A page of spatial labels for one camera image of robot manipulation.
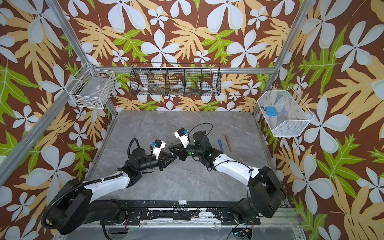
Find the wire basket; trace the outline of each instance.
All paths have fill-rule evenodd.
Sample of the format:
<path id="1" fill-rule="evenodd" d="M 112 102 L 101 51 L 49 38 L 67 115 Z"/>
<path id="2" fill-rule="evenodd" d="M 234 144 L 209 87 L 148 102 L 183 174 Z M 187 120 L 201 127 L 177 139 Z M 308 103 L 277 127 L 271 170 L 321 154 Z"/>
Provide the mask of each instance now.
<path id="1" fill-rule="evenodd" d="M 77 107 L 103 109 L 115 87 L 113 71 L 88 68 L 78 79 L 69 96 Z"/>
<path id="2" fill-rule="evenodd" d="M 210 68 L 190 67 L 190 63 L 177 64 L 178 67 L 170 63 L 161 63 L 163 67 L 151 67 L 142 63 L 132 63 L 129 76 L 132 93 L 176 96 L 220 94 L 220 64 L 218 67 Z"/>
<path id="3" fill-rule="evenodd" d="M 314 117 L 313 112 L 308 109 L 297 93 L 292 88 L 291 90 L 297 96 L 297 100 L 288 90 L 267 91 L 257 100 L 275 137 L 300 136 Z M 304 112 L 299 103 L 304 105 L 308 111 Z"/>

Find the floral wallpaper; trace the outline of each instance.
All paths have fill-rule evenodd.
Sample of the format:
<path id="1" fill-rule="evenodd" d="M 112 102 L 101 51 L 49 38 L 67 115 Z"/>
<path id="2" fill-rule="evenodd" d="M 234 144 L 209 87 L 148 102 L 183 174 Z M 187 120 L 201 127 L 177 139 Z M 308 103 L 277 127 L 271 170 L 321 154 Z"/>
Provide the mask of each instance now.
<path id="1" fill-rule="evenodd" d="M 60 1 L 95 65 L 221 63 L 267 67 L 300 2 L 293 0 Z"/>
<path id="2" fill-rule="evenodd" d="M 60 4 L 94 65 L 273 67 L 301 2 L 71 0 Z M 224 74 L 219 96 L 190 97 L 135 96 L 130 93 L 129 73 L 116 77 L 112 100 L 119 111 L 253 111 L 268 79 L 265 74 Z"/>
<path id="3" fill-rule="evenodd" d="M 0 0 L 0 164 L 80 68 L 43 0 Z M 43 209 L 62 186 L 84 179 L 106 134 L 107 109 L 69 102 L 0 187 L 0 239 L 52 239 Z"/>
<path id="4" fill-rule="evenodd" d="M 314 119 L 279 138 L 257 114 L 307 239 L 384 239 L 383 22 L 382 1 L 317 1 L 272 87 Z"/>

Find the white wire basket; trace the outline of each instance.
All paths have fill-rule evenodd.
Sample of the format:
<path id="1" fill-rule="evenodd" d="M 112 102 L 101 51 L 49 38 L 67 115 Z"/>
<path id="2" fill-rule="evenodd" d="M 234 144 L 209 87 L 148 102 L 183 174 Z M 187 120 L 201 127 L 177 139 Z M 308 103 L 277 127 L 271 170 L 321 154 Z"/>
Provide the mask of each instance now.
<path id="1" fill-rule="evenodd" d="M 113 71 L 88 68 L 75 79 L 78 82 L 69 96 L 77 107 L 103 109 L 115 87 L 116 75 Z"/>
<path id="2" fill-rule="evenodd" d="M 300 136 L 314 117 L 313 112 L 308 109 L 298 94 L 294 91 L 293 94 L 297 96 L 297 100 L 293 98 L 288 90 L 271 90 L 265 92 L 257 100 L 263 116 L 275 137 Z M 301 102 L 301 105 L 304 105 L 308 111 L 304 112 L 298 102 Z M 268 107 L 276 109 L 276 116 L 267 114 Z"/>

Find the wooden stick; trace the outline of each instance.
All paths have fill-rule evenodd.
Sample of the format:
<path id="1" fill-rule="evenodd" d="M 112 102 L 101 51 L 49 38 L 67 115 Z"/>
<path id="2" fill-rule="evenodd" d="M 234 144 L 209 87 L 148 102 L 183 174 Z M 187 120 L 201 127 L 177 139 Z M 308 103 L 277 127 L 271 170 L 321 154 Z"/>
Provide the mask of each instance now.
<path id="1" fill-rule="evenodd" d="M 229 139 L 228 139 L 228 136 L 227 136 L 227 135 L 225 135 L 225 140 L 226 140 L 227 143 L 228 143 L 229 151 L 232 152 L 232 150 L 231 150 L 231 145 L 229 144 Z"/>

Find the blue pen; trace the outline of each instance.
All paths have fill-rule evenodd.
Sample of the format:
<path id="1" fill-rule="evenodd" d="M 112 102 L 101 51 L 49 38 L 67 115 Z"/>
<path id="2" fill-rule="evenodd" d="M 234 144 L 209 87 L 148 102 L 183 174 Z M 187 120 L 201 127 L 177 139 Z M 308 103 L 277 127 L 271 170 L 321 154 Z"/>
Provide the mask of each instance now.
<path id="1" fill-rule="evenodd" d="M 224 150 L 223 150 L 223 145 L 221 144 L 221 140 L 220 140 L 220 139 L 218 139 L 218 144 L 220 145 L 220 149 L 221 149 L 221 151 L 224 152 Z"/>

